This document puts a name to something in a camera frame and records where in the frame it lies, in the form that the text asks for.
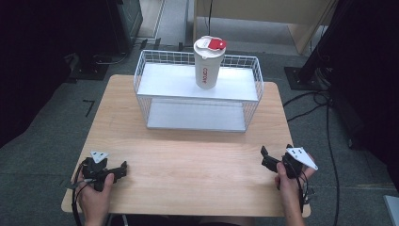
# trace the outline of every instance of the cup lid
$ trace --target cup lid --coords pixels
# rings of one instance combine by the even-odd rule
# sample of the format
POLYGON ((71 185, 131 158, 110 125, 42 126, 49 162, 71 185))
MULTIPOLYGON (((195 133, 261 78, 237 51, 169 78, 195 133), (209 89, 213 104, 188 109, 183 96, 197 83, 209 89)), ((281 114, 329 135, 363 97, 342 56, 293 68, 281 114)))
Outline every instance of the cup lid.
POLYGON ((194 43, 194 51, 202 58, 216 58, 225 53, 226 45, 221 38, 203 36, 194 43))

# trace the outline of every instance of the cup logo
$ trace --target cup logo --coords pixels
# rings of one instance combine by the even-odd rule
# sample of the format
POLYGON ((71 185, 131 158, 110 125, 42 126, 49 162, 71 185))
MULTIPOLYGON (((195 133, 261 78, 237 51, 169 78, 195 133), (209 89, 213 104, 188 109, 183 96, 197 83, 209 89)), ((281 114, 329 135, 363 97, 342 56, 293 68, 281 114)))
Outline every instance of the cup logo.
POLYGON ((208 69, 202 69, 202 83, 206 84, 206 80, 208 79, 208 69))

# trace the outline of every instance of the wooden table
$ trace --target wooden table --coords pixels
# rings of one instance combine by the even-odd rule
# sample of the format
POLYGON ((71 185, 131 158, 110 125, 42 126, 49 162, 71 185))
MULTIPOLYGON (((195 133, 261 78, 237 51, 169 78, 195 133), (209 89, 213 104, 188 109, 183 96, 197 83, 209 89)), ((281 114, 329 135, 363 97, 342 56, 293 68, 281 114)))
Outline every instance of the wooden table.
MULTIPOLYGON (((90 151, 110 153, 108 168, 128 163, 113 186, 110 212, 125 214, 281 217, 276 173, 261 165, 262 145, 280 158, 292 143, 274 83, 245 133, 147 129, 133 76, 113 75, 78 164, 90 151)), ((62 209, 71 212, 72 192, 62 209)), ((311 213, 304 208, 304 217, 311 213)))
MULTIPOLYGON (((288 24, 296 50, 302 54, 319 26, 329 25, 337 2, 338 0, 217 0, 212 4, 212 18, 288 24)), ((194 1, 193 43, 200 38, 197 37, 197 17, 208 18, 210 6, 211 0, 194 1)))

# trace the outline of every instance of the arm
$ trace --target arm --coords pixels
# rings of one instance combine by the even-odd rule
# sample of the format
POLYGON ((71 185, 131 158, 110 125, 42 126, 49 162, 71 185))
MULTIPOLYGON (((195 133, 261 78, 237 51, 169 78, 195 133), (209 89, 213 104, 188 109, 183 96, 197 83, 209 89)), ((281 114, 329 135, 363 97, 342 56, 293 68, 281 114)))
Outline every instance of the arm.
MULTIPOLYGON (((79 173, 79 181, 82 181, 83 179, 82 173, 79 173)), ((114 174, 110 173, 105 179, 104 189, 102 192, 94 190, 93 187, 87 186, 86 183, 81 183, 79 185, 76 193, 81 191, 78 201, 86 218, 86 226, 104 225, 105 218, 108 215, 113 183, 114 174)))
MULTIPOLYGON (((305 221, 299 207, 297 181, 287 177, 286 169, 281 162, 277 164, 277 170, 279 175, 275 178, 275 182, 279 186, 286 225, 303 226, 305 221)), ((314 169, 307 168, 304 173, 307 178, 310 178, 314 174, 314 169)))

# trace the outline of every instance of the white wire basket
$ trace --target white wire basket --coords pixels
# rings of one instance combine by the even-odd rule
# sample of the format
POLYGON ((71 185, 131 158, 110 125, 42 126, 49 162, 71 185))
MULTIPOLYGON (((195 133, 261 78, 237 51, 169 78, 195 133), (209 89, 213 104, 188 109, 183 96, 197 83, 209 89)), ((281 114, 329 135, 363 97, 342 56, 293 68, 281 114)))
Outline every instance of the white wire basket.
POLYGON ((148 128, 246 132, 263 96, 255 56, 225 55, 216 86, 197 86, 193 53, 141 52, 135 93, 148 128))

